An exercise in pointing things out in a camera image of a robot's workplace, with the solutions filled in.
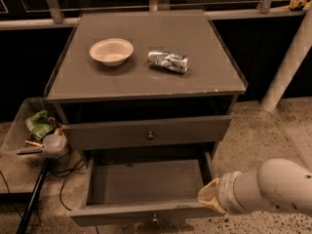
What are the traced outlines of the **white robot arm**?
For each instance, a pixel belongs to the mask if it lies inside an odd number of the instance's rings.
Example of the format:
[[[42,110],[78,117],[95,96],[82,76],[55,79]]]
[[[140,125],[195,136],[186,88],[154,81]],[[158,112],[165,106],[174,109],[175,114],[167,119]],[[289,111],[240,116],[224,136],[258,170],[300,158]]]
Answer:
[[[298,213],[312,216],[312,172],[286,159],[270,159],[256,171],[232,172],[204,186],[197,200],[217,213]]]

